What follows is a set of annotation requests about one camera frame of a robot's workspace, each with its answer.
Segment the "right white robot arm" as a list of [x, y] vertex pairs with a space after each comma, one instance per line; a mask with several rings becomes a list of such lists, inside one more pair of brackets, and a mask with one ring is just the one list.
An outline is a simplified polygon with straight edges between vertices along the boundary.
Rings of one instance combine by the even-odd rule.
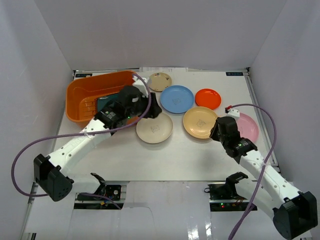
[[210, 138], [220, 142], [233, 158], [257, 180], [243, 172], [230, 175], [225, 182], [226, 195], [236, 200], [240, 196], [262, 210], [286, 240], [292, 240], [318, 225], [317, 199], [302, 192], [284, 179], [272, 165], [265, 163], [257, 146], [240, 136], [236, 120], [219, 117], [210, 131]]

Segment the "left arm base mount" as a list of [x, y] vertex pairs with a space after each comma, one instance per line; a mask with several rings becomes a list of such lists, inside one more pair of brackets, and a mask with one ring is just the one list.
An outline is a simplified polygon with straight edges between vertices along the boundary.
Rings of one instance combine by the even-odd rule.
[[99, 182], [94, 193], [78, 194], [75, 199], [76, 210], [121, 210], [125, 198], [122, 197], [120, 184], [108, 184], [101, 176], [91, 173]]

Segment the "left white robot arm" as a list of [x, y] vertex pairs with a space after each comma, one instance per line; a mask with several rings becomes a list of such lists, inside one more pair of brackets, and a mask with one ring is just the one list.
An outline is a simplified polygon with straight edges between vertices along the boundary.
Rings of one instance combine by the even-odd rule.
[[39, 154], [33, 161], [36, 183], [55, 202], [65, 198], [73, 188], [69, 173], [95, 146], [122, 129], [133, 117], [155, 119], [162, 112], [154, 92], [145, 96], [133, 85], [125, 86], [116, 98], [110, 98], [80, 132], [61, 148], [47, 156]]

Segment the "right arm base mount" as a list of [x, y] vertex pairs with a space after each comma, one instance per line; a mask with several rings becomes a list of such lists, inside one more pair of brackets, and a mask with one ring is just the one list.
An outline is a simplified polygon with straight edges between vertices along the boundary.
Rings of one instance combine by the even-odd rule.
[[249, 200], [238, 195], [235, 185], [244, 183], [249, 177], [243, 172], [236, 172], [225, 181], [208, 183], [203, 190], [209, 195], [210, 211], [213, 212], [244, 212]]

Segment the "blue round plate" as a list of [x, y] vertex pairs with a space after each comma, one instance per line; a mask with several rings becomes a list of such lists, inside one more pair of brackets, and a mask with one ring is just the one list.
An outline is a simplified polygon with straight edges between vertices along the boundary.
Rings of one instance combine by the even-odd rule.
[[170, 113], [182, 114], [191, 109], [195, 97], [192, 91], [182, 85], [167, 87], [160, 95], [162, 107]]

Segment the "cream round plate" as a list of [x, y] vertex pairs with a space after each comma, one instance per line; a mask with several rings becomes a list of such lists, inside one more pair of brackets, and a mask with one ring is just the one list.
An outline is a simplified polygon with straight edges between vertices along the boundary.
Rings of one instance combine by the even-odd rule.
[[158, 144], [167, 140], [173, 132], [172, 119], [165, 113], [156, 118], [143, 118], [136, 124], [137, 136], [148, 144]]

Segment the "yellow round plate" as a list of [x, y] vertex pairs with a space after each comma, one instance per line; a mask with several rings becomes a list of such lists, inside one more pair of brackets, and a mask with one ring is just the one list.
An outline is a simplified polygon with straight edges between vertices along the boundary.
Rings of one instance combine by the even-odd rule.
[[188, 134], [197, 139], [209, 139], [218, 115], [211, 109], [197, 106], [189, 109], [183, 116], [183, 127]]

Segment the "pink round plate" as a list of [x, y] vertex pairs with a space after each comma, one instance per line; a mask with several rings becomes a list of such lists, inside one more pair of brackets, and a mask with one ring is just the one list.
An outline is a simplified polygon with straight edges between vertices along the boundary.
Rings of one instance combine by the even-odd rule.
[[257, 123], [250, 116], [240, 113], [236, 123], [242, 138], [249, 139], [253, 143], [258, 140], [259, 128]]

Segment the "teal square plate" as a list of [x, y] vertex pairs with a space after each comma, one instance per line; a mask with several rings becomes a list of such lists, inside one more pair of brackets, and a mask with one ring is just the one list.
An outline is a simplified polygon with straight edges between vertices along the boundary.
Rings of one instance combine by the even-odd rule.
[[102, 97], [97, 98], [96, 111], [97, 112], [101, 111], [107, 103], [112, 102], [113, 100], [116, 100], [117, 97], [118, 97], [118, 93], [110, 94], [110, 95], [106, 95], [106, 96], [102, 96]]

